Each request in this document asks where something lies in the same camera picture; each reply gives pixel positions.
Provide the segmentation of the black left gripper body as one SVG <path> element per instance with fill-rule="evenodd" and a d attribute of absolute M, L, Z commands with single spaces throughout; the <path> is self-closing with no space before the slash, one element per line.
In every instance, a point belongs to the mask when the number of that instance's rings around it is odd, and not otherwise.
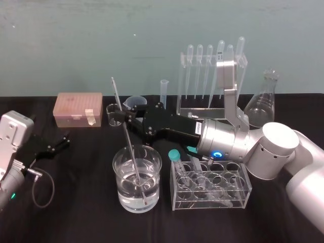
<path fill-rule="evenodd" d="M 51 143 L 49 141 L 33 134 L 17 151 L 17 161 L 22 162 L 25 166 L 30 166 L 41 153 L 48 152 L 50 148 Z"/>

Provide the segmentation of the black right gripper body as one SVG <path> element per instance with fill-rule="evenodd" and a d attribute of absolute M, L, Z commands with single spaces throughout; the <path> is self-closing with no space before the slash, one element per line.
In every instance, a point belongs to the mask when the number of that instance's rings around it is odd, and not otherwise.
<path fill-rule="evenodd" d="M 185 146 L 196 147 L 201 135 L 196 131 L 200 122 L 177 115 L 164 109 L 162 104 L 145 108 L 143 113 L 143 140 L 152 144 L 157 140 L 168 140 Z"/>

